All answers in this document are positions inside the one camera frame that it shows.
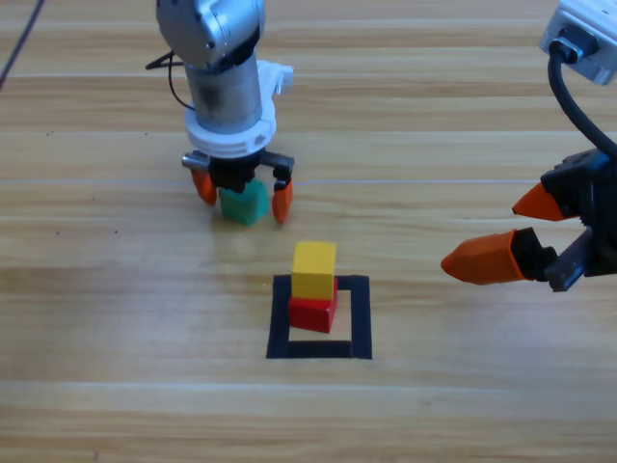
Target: yellow cube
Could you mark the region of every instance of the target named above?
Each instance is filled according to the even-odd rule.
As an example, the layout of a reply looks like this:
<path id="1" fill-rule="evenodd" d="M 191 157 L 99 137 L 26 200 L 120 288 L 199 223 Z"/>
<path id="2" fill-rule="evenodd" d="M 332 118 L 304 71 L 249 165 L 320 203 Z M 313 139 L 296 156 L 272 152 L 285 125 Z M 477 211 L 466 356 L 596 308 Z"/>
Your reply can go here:
<path id="1" fill-rule="evenodd" d="M 291 270 L 291 295 L 330 300 L 335 293 L 336 245 L 305 241 L 296 246 Z"/>

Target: orange fingertip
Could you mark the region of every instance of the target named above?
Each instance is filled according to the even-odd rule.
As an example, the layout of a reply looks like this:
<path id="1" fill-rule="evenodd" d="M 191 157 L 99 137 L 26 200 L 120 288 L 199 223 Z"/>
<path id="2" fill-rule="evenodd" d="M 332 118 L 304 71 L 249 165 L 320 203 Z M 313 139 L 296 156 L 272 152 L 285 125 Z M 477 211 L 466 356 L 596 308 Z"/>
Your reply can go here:
<path id="1" fill-rule="evenodd" d="M 451 277 L 474 285 L 493 285 L 524 280 L 513 254 L 516 231 L 470 239 L 442 261 Z"/>
<path id="2" fill-rule="evenodd" d="M 566 217 L 561 213 L 555 198 L 547 191 L 542 183 L 538 183 L 525 194 L 512 210 L 515 214 L 533 219 L 559 222 Z"/>

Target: wooden block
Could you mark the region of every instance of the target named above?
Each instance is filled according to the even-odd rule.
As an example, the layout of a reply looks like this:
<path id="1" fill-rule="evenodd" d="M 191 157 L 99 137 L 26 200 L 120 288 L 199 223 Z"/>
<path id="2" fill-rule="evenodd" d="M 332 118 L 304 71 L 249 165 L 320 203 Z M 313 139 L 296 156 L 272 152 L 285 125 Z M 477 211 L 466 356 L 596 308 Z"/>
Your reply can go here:
<path id="1" fill-rule="evenodd" d="M 242 193 L 221 188 L 221 211 L 227 220 L 250 227 L 270 210 L 270 200 L 265 184 L 257 179 L 247 183 Z"/>
<path id="2" fill-rule="evenodd" d="M 335 281 L 334 296 L 331 300 L 289 299 L 289 325 L 294 328 L 330 333 L 335 320 L 338 288 Z"/>
<path id="3" fill-rule="evenodd" d="M 292 297 L 332 300 L 335 289 L 335 261 L 334 243 L 298 243 L 291 270 Z"/>

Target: green cube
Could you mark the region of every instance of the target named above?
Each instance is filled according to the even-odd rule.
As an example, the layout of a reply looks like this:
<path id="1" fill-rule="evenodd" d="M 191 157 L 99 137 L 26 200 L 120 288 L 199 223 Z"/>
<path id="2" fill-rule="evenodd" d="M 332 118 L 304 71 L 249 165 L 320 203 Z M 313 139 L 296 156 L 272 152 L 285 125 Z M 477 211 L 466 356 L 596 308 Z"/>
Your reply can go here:
<path id="1" fill-rule="evenodd" d="M 221 188 L 219 197 L 223 217 L 247 227 L 258 222 L 270 210 L 268 189 L 257 179 L 247 183 L 242 193 Z"/>

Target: wood grain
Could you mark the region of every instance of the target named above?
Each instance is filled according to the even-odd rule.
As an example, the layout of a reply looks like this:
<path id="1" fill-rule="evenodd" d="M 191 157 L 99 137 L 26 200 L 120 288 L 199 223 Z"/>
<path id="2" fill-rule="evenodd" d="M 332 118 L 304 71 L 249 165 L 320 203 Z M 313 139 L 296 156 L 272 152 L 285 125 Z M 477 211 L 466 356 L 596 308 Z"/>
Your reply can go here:
<path id="1" fill-rule="evenodd" d="M 553 294 L 440 269 L 473 236 L 581 232 L 510 210 L 589 147 L 537 49 L 556 2 L 269 0 L 296 202 L 250 230 L 180 166 L 181 108 L 144 70 L 167 49 L 153 3 L 49 0 L 3 91 L 0 461 L 617 460 L 614 279 Z M 0 0 L 4 55 L 31 7 Z M 567 79 L 617 136 L 610 88 Z M 265 359 L 272 277 L 307 239 L 371 277 L 375 360 Z M 349 330 L 343 308 L 331 338 Z"/>

